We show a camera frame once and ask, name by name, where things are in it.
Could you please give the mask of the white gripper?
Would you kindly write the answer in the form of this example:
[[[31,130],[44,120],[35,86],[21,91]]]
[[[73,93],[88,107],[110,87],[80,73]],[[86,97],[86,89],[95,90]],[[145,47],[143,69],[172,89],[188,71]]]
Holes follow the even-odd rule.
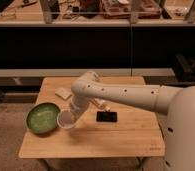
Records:
[[[88,107],[89,100],[85,98],[72,97],[69,103],[70,112],[73,114],[75,120],[78,120]]]

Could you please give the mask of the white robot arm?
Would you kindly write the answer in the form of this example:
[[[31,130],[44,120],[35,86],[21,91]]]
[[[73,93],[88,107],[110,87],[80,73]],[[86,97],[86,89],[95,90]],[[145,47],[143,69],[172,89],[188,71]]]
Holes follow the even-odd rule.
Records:
[[[167,116],[164,171],[195,171],[195,86],[106,84],[88,71],[71,85],[70,110],[81,116],[100,98]]]

